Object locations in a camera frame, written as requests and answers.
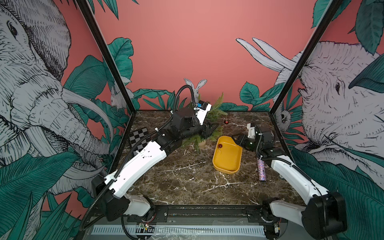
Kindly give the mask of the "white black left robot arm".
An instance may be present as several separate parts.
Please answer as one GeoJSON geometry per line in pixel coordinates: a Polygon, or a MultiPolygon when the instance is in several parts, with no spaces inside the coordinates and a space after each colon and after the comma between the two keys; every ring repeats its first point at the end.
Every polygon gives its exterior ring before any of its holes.
{"type": "Polygon", "coordinates": [[[211,110],[210,104],[199,102],[193,108],[181,108],[174,111],[172,117],[152,134],[147,145],[127,160],[115,172],[104,178],[97,178],[94,190],[103,215],[108,221],[114,221],[124,215],[136,215],[144,220],[151,219],[154,204],[146,197],[129,195],[129,188],[148,170],[178,149],[184,139],[201,136],[209,137],[217,124],[206,120],[211,110]]]}

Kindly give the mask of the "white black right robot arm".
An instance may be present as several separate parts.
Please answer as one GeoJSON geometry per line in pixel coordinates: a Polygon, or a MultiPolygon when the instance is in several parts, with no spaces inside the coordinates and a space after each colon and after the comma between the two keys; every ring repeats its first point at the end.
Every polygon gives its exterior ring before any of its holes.
{"type": "Polygon", "coordinates": [[[279,173],[300,195],[304,206],[272,198],[263,201],[261,216],[264,222],[279,227],[287,220],[303,227],[316,240],[324,240],[348,228],[346,201],[337,192],[330,192],[301,170],[287,153],[274,146],[272,130],[247,125],[246,134],[232,137],[235,144],[254,152],[257,160],[279,173]]]}

